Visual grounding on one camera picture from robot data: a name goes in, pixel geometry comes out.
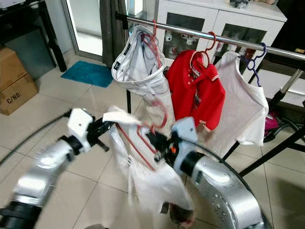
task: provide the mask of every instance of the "black cable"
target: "black cable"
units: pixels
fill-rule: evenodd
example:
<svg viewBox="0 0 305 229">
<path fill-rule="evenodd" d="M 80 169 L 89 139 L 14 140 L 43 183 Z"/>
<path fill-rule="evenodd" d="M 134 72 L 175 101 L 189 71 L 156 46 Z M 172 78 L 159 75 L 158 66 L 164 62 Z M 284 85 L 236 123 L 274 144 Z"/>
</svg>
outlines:
<svg viewBox="0 0 305 229">
<path fill-rule="evenodd" d="M 43 130 L 44 128 L 48 127 L 49 125 L 57 122 L 58 120 L 60 120 L 63 117 L 70 117 L 71 114 L 71 110 L 67 111 L 66 113 L 54 118 L 53 120 L 51 120 L 49 123 L 43 125 L 42 127 L 40 127 L 38 130 L 36 130 L 35 132 L 33 132 L 31 135 L 29 135 L 27 138 L 25 138 L 22 142 L 20 142 L 12 151 L 10 151 L 9 154 L 7 154 L 1 161 L 0 161 L 0 166 L 7 160 L 9 159 L 10 156 L 13 155 L 13 153 L 20 148 L 20 146 L 22 146 L 25 142 L 27 142 L 30 138 L 32 138 L 34 135 L 36 135 L 38 132 L 40 132 L 41 130 Z"/>
<path fill-rule="evenodd" d="M 187 140 L 187 139 L 183 139 L 183 138 L 180 138 L 181 140 L 185 141 L 185 142 L 188 142 L 188 143 L 191 143 L 203 150 L 205 150 L 206 152 L 208 152 L 211 156 L 215 157 L 217 160 L 219 160 L 222 164 L 224 164 L 229 170 L 231 170 L 231 172 L 233 172 L 235 174 L 235 176 L 237 176 L 237 178 L 242 182 L 242 184 L 246 187 L 246 189 L 254 196 L 252 190 L 250 189 L 249 185 L 245 182 L 245 180 L 239 175 L 239 173 L 233 169 L 228 163 L 226 163 L 223 159 L 221 159 L 219 156 L 217 156 L 215 153 L 213 153 L 211 150 L 205 148 L 204 146 L 196 143 L 196 142 L 192 142 L 190 140 Z"/>
</svg>

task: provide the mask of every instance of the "white cabinet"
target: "white cabinet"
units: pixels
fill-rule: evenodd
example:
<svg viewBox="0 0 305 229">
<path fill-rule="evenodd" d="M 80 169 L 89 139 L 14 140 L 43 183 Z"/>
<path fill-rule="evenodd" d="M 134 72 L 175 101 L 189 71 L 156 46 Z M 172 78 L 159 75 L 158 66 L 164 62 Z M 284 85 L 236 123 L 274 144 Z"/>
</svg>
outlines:
<svg viewBox="0 0 305 229">
<path fill-rule="evenodd" d="M 236 9 L 224 0 L 160 0 L 157 21 L 203 32 L 214 31 L 216 35 L 249 42 L 264 42 L 270 46 L 286 17 L 276 6 L 263 2 L 251 1 L 247 8 Z M 203 51 L 212 44 L 212 41 L 206 39 L 194 39 L 190 42 L 183 35 L 174 32 L 172 39 L 165 41 L 165 33 L 164 30 L 157 30 L 157 38 L 166 57 L 167 66 L 170 66 L 177 54 L 183 50 Z M 218 42 L 208 53 L 215 63 L 228 50 L 244 54 L 247 58 L 261 54 L 260 51 Z M 245 69 L 245 63 L 241 62 L 240 71 L 245 80 L 248 80 L 253 72 Z"/>
<path fill-rule="evenodd" d="M 217 13 L 216 9 L 162 0 L 159 2 L 158 22 L 191 30 L 212 31 Z M 208 44 L 207 39 L 188 38 L 177 32 L 171 33 L 171 39 L 166 39 L 165 34 L 165 30 L 157 29 L 156 36 L 160 41 L 167 66 L 172 64 L 181 51 L 204 50 Z"/>
</svg>

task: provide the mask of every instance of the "white pants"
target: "white pants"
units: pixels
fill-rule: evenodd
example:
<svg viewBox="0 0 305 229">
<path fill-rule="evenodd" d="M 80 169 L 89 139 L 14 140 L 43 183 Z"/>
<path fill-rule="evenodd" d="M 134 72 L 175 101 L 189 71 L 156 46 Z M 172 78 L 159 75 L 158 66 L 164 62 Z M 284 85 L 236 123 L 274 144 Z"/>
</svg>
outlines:
<svg viewBox="0 0 305 229">
<path fill-rule="evenodd" d="M 164 118 L 159 107 L 151 105 L 152 100 L 159 99 L 167 108 L 168 119 L 163 132 L 168 134 L 175 122 L 173 104 L 167 79 L 163 75 L 165 68 L 164 55 L 159 49 L 159 42 L 155 38 L 156 52 L 159 54 L 161 66 L 158 66 L 155 53 L 143 42 L 141 35 L 153 34 L 143 26 L 136 26 L 129 37 L 123 52 L 112 65 L 112 76 L 122 87 L 141 96 L 152 121 L 161 124 Z"/>
</svg>

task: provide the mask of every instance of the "cardboard box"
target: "cardboard box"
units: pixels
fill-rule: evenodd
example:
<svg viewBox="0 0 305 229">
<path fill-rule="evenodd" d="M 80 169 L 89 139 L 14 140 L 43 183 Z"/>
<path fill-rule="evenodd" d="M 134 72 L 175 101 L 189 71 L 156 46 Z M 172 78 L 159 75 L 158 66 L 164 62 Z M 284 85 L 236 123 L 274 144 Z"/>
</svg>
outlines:
<svg viewBox="0 0 305 229">
<path fill-rule="evenodd" d="M 0 92 L 26 73 L 16 53 L 0 46 Z"/>
<path fill-rule="evenodd" d="M 0 92 L 0 112 L 9 115 L 37 94 L 31 76 L 26 74 L 8 88 Z"/>
</svg>

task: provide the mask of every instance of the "metal rail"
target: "metal rail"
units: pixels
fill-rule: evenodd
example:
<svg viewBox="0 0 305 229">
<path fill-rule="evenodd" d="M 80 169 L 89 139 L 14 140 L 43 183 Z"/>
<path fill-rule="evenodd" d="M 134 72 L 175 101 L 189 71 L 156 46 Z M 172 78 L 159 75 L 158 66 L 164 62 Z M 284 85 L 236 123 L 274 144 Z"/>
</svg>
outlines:
<svg viewBox="0 0 305 229">
<path fill-rule="evenodd" d="M 152 22 L 152 21 L 139 19 L 139 18 L 134 18 L 134 17 L 130 17 L 130 16 L 122 15 L 122 14 L 118 14 L 118 16 L 120 17 L 120 20 L 124 20 L 126 18 L 127 21 L 130 21 L 130 22 L 135 22 L 135 23 L 138 23 L 138 24 L 154 26 L 154 22 Z M 205 32 L 185 29 L 185 28 L 182 28 L 182 27 L 173 26 L 173 25 L 166 25 L 166 24 L 157 23 L 157 22 L 156 22 L 156 27 L 159 28 L 159 29 L 164 29 L 164 30 L 180 32 L 180 33 L 184 33 L 184 34 L 188 34 L 188 35 L 193 35 L 193 36 L 205 38 L 205 39 L 208 39 L 208 40 L 214 40 L 213 35 L 211 35 L 209 33 L 205 33 Z M 237 46 L 242 46 L 242 47 L 246 47 L 246 48 L 250 48 L 250 49 L 254 49 L 254 50 L 261 50 L 261 51 L 264 50 L 262 45 L 252 43 L 252 42 L 246 42 L 246 41 L 236 40 L 236 39 L 222 37 L 222 36 L 216 36 L 216 40 L 218 42 L 223 42 L 223 43 L 227 43 L 227 44 L 235 44 Z M 284 57 L 289 57 L 289 58 L 296 59 L 296 60 L 305 61 L 305 55 L 304 54 L 291 52 L 291 51 L 286 51 L 286 50 L 282 50 L 282 49 L 277 49 L 277 48 L 270 47 L 270 46 L 266 46 L 266 51 L 267 51 L 267 53 L 271 53 L 271 54 L 275 54 L 275 55 L 279 55 L 279 56 L 284 56 Z"/>
</svg>

